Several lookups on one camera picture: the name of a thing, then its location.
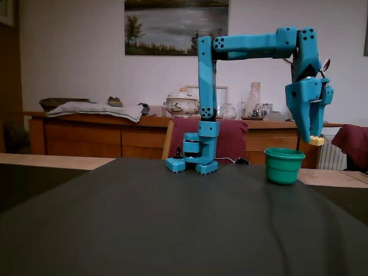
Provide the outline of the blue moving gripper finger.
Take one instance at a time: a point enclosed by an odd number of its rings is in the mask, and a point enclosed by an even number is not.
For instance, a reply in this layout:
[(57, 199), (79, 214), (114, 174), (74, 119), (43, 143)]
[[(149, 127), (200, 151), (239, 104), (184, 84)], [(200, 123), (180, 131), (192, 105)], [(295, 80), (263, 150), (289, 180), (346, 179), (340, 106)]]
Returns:
[(324, 124), (324, 109), (332, 102), (334, 89), (326, 85), (321, 89), (320, 99), (310, 104), (310, 134), (320, 136)]

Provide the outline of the blue gripper body black servo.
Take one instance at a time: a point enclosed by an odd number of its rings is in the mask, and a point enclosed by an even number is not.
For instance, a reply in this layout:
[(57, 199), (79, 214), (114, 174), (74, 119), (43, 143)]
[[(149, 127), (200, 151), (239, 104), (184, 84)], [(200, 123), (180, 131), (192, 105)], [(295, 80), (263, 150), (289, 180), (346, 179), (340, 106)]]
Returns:
[(306, 77), (285, 87), (286, 105), (290, 111), (302, 111), (312, 104), (313, 108), (324, 110), (322, 89), (326, 78)]

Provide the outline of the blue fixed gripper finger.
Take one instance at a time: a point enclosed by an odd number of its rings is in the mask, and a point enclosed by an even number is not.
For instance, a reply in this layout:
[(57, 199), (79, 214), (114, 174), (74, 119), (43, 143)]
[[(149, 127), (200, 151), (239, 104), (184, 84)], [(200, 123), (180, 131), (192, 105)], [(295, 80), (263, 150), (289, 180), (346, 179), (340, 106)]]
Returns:
[(309, 105), (297, 105), (289, 107), (294, 122), (296, 123), (299, 134), (304, 142), (310, 142), (310, 119), (309, 119)]

